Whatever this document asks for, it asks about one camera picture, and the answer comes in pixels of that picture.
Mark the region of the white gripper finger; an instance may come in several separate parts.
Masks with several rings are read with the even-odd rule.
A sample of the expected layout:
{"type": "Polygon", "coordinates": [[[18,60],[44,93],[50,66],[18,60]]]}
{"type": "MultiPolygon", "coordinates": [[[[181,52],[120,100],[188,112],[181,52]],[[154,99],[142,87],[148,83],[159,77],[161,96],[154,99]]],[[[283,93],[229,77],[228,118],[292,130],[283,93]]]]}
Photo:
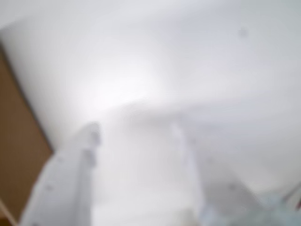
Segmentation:
{"type": "Polygon", "coordinates": [[[22,226],[90,226],[92,169],[100,124],[92,122],[62,145],[43,166],[22,213],[22,226]]]}
{"type": "Polygon", "coordinates": [[[194,211],[204,226],[246,226],[270,210],[231,166],[233,153],[216,129],[191,118],[172,124],[195,197],[194,211]]]}

